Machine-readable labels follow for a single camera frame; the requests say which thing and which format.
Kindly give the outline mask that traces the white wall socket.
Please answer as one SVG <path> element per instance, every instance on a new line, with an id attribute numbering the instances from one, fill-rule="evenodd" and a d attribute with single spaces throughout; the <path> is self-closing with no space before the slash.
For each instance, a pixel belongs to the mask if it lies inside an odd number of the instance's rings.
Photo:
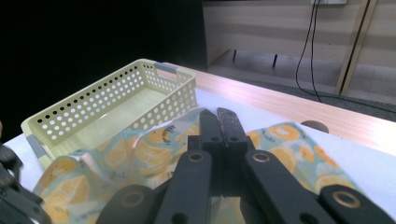
<path id="1" fill-rule="evenodd" d="M 310 0 L 311 5 L 345 5 L 347 0 Z"/>

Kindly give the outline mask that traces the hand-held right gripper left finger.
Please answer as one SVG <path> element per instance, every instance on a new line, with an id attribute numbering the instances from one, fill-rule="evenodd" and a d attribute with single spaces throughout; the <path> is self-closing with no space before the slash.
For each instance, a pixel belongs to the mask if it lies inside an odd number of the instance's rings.
<path id="1" fill-rule="evenodd" d="M 205 109 L 200 113 L 201 148 L 207 152 L 221 152 L 223 137 L 218 117 Z"/>

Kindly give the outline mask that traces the yellow perforated plastic basket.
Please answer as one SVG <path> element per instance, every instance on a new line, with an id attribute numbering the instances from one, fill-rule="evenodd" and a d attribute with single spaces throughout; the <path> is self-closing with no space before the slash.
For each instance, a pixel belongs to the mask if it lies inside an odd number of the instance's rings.
<path id="1" fill-rule="evenodd" d="M 34 114 L 21 129 L 43 167 L 126 130 L 148 130 L 197 106 L 195 74 L 140 59 Z"/>

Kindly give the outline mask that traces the wooden post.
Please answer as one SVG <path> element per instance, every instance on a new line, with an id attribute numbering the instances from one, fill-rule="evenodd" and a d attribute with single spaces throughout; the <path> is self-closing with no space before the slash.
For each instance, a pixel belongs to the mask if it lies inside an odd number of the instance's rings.
<path id="1" fill-rule="evenodd" d="M 370 27 L 377 1 L 378 0 L 361 0 L 357 18 L 347 45 L 343 66 L 335 87 L 335 92 L 338 95 L 343 95 L 348 92 L 349 84 L 356 71 L 361 49 Z"/>

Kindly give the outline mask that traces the orange slice print cloth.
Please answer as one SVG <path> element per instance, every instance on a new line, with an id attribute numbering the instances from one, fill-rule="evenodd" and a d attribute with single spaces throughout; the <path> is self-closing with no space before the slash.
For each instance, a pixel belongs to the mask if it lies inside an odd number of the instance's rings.
<path id="1" fill-rule="evenodd" d="M 149 131 L 127 130 L 94 149 L 57 158 L 34 193 L 53 224 L 95 224 L 110 198 L 126 186 L 155 189 L 172 177 L 190 135 L 200 133 L 201 107 Z M 298 125 L 282 122 L 247 134 L 255 148 L 277 156 L 306 189 L 358 185 Z"/>

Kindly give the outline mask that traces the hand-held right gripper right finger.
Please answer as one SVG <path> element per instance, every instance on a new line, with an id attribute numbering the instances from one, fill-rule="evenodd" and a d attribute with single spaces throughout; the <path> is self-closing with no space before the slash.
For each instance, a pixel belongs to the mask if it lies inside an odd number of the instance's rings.
<path id="1" fill-rule="evenodd" d="M 223 107 L 219 107 L 217 113 L 221 133 L 227 148 L 246 149 L 248 138 L 236 113 Z"/>

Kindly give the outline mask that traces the wooden cabinet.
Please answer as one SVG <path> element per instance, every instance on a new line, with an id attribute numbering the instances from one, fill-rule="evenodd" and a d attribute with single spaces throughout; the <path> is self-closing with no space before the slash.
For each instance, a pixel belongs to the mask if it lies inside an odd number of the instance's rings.
<path id="1" fill-rule="evenodd" d="M 372 0 L 374 11 L 358 62 L 396 68 L 396 0 Z M 313 0 L 204 2 L 206 44 L 211 47 L 298 56 L 304 44 Z M 341 62 L 358 29 L 364 0 L 321 5 L 315 31 L 320 60 Z"/>

